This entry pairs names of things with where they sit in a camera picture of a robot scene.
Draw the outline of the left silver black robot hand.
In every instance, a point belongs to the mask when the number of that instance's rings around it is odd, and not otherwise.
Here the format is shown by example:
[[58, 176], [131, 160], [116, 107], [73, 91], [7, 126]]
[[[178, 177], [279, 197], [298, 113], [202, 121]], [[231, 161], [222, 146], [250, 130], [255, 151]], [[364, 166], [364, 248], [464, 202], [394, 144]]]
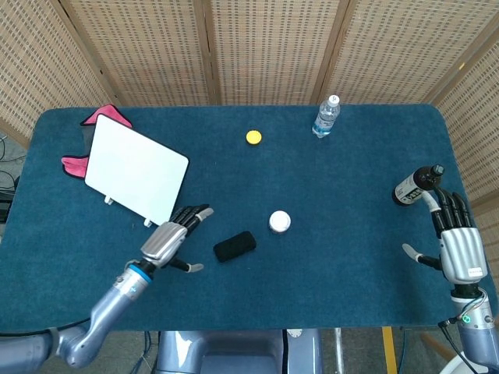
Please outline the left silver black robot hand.
[[201, 263], [187, 263], [177, 253], [180, 245], [197, 226], [206, 220], [214, 210], [208, 204], [185, 206], [172, 214], [169, 221], [161, 224], [141, 247], [142, 259], [136, 263], [148, 277], [152, 278], [156, 269], [167, 266], [185, 273], [195, 273], [203, 269]]

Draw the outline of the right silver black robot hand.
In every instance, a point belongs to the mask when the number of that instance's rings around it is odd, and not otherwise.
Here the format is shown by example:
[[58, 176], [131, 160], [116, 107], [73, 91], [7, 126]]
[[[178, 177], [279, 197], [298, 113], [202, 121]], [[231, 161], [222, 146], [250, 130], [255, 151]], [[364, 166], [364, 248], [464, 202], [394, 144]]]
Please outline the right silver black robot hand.
[[434, 196], [428, 191], [422, 192], [421, 199], [430, 211], [440, 255], [424, 255], [407, 243], [402, 249], [415, 262], [442, 272], [454, 285], [452, 297], [483, 300], [487, 293], [480, 287], [480, 281], [488, 274], [487, 261], [468, 205], [456, 192], [441, 188], [434, 191]]

